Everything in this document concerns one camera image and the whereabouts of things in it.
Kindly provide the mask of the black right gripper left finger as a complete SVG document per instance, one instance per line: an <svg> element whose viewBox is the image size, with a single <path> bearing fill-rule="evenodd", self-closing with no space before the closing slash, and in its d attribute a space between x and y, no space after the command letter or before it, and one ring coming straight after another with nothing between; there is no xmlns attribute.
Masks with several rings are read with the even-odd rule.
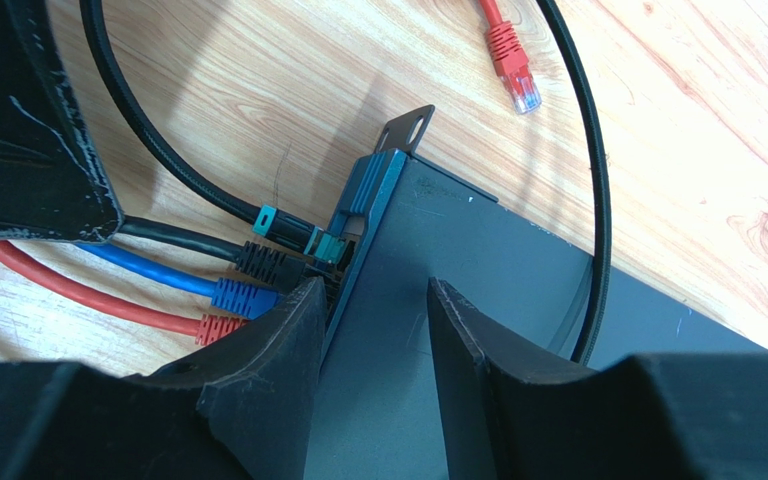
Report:
<svg viewBox="0 0 768 480"><path fill-rule="evenodd" d="M0 363L0 479L300 479L326 316L310 279L148 376Z"/></svg>

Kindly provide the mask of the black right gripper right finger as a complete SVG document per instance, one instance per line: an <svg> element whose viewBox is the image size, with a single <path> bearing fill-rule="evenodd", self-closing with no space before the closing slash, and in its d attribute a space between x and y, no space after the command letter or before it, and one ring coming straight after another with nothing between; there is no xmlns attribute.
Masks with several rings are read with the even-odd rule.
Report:
<svg viewBox="0 0 768 480"><path fill-rule="evenodd" d="M768 353L563 359L427 287L454 479L768 479Z"/></svg>

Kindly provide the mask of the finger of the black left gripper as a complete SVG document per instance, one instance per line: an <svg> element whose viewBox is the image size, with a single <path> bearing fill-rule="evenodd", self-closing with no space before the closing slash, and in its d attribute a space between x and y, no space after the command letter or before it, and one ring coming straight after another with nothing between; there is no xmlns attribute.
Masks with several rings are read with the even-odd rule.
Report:
<svg viewBox="0 0 768 480"><path fill-rule="evenodd" d="M123 209L43 1L0 1L0 240L105 243Z"/></svg>

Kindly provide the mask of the dark grey network switch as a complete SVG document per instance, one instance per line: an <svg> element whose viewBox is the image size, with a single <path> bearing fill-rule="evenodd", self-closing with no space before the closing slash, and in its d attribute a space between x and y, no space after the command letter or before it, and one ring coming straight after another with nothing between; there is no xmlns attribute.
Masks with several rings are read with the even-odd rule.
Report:
<svg viewBox="0 0 768 480"><path fill-rule="evenodd" d="M427 287L451 284L478 310L569 360L590 256L383 135L360 159L332 223L360 234L329 329L305 475L454 479L448 473ZM611 273L586 367L635 354L750 354L759 346L653 287Z"/></svg>

